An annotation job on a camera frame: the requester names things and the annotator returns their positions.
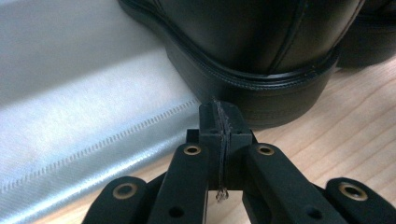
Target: black leather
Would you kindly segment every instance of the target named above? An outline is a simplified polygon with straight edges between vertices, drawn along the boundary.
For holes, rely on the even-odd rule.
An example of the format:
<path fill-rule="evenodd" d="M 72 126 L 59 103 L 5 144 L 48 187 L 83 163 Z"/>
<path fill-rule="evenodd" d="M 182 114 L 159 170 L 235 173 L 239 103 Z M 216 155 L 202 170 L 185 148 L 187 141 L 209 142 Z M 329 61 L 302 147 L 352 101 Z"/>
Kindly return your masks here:
<path fill-rule="evenodd" d="M 396 0 L 367 0 L 341 43 L 341 67 L 382 63 L 396 53 Z"/>
<path fill-rule="evenodd" d="M 202 102 L 238 105 L 251 126 L 305 113 L 338 59 L 362 1 L 119 0 L 155 31 Z"/>

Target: stitching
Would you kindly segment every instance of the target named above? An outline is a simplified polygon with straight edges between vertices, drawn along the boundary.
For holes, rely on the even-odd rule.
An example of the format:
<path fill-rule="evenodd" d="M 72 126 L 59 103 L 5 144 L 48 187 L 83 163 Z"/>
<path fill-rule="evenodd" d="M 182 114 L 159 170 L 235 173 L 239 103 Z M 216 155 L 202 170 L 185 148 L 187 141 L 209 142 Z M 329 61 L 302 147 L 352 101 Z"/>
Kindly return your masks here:
<path fill-rule="evenodd" d="M 95 152 L 103 147 L 107 147 L 107 146 L 111 145 L 112 143 L 120 141 L 122 138 L 127 137 L 128 135 L 130 135 L 132 133 L 137 133 L 137 132 L 139 132 L 143 129 L 146 129 L 149 126 L 152 126 L 164 119 L 168 119 L 169 117 L 174 116 L 175 114 L 178 114 L 178 113 L 182 112 L 183 110 L 186 110 L 198 103 L 199 102 L 197 99 L 193 99 L 193 100 L 190 100 L 183 104 L 177 105 L 177 106 L 173 107 L 172 109 L 162 112 L 161 114 L 156 115 L 153 118 L 146 119 L 146 120 L 130 127 L 129 129 L 122 131 L 121 133 L 116 133 L 116 134 L 90 146 L 90 147 L 86 147 L 86 148 L 82 149 L 81 151 L 78 151 L 78 152 L 70 155 L 69 157 L 63 158 L 56 162 L 53 162 L 53 163 L 51 163 L 39 170 L 33 171 L 30 174 L 27 174 L 21 178 L 15 179 L 15 180 L 10 181 L 5 184 L 2 183 L 2 187 L 0 188 L 0 194 L 5 193 L 9 190 L 15 189 L 16 187 L 21 186 L 22 184 L 24 184 L 25 182 L 28 182 L 29 180 L 40 177 L 40 176 L 45 175 L 50 172 L 54 172 L 55 170 L 61 168 L 62 166 L 66 166 L 68 163 L 70 163 L 72 161 L 89 156 L 93 152 Z"/>
<path fill-rule="evenodd" d="M 303 7 L 303 10 L 301 11 L 301 10 L 299 10 L 299 6 L 302 3 L 304 4 L 304 7 Z M 271 66 L 270 66 L 269 73 L 274 72 L 274 70 L 276 70 L 279 67 L 279 65 L 282 63 L 282 61 L 285 59 L 286 55 L 288 54 L 291 46 L 294 44 L 296 36 L 301 31 L 300 28 L 301 28 L 301 25 L 302 25 L 303 20 L 305 18 L 305 10 L 306 9 L 307 9 L 307 3 L 305 1 L 303 1 L 303 2 L 300 1 L 300 4 L 298 4 L 298 6 L 296 8 L 296 14 L 299 14 L 300 11 L 301 11 L 300 16 L 298 17 L 299 20 L 297 20 L 296 23 L 293 23 L 293 24 L 290 25 L 289 31 L 288 31 L 288 34 L 287 34 L 285 40 L 284 40 L 284 43 L 282 44 L 282 47 L 279 49 L 279 53 L 276 55 L 276 58 L 274 59 L 273 64 L 271 64 Z"/>
<path fill-rule="evenodd" d="M 356 16 L 358 15 L 359 11 L 361 10 L 361 6 L 363 5 L 364 0 L 360 0 L 358 5 L 355 8 L 355 11 L 353 12 L 352 16 L 349 18 L 349 21 L 347 22 L 346 26 L 344 27 L 343 31 L 341 32 L 341 34 L 335 39 L 334 44 L 332 45 L 332 47 L 334 48 L 340 41 L 341 39 L 344 37 L 344 35 L 346 34 L 347 30 L 349 29 L 349 26 L 352 24 L 352 22 L 355 20 Z"/>

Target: leather upper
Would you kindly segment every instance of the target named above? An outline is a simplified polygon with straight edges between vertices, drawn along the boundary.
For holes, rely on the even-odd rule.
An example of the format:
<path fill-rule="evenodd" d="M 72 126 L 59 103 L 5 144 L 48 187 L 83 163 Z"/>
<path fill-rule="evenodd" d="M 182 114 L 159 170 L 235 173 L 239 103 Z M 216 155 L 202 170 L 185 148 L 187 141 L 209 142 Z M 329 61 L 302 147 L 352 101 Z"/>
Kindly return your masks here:
<path fill-rule="evenodd" d="M 211 59 L 242 72 L 276 74 L 324 57 L 363 1 L 150 2 Z"/>

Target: wooden table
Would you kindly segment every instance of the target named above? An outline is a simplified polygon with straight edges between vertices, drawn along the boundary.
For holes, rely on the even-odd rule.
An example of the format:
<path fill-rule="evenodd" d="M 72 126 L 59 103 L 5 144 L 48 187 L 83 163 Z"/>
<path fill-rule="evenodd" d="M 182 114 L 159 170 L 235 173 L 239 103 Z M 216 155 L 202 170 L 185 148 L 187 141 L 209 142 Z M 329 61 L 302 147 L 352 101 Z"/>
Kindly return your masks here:
<path fill-rule="evenodd" d="M 345 176 L 365 183 L 396 206 L 396 57 L 332 75 L 314 107 L 287 125 L 255 132 L 283 150 L 313 183 Z M 150 181 L 166 171 L 169 155 L 132 175 Z M 80 223 L 99 191 L 37 223 Z M 209 193 L 206 223 L 250 223 L 241 192 L 216 203 Z"/>

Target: wood grain surface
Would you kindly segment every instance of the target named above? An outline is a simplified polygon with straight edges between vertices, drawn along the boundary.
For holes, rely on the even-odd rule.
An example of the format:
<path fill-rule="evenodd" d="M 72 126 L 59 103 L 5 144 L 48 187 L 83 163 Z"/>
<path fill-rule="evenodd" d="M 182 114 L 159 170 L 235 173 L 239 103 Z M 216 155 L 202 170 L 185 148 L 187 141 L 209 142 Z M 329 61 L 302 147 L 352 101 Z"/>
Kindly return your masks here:
<path fill-rule="evenodd" d="M 396 206 L 396 57 L 364 69 L 341 69 L 314 107 L 287 125 L 255 131 L 273 144 L 313 183 L 335 177 L 359 180 Z M 132 175 L 150 181 L 166 171 L 169 155 Z M 80 223 L 99 191 L 39 219 L 37 223 Z M 209 192 L 207 222 L 250 223 L 242 194 L 217 203 Z"/>

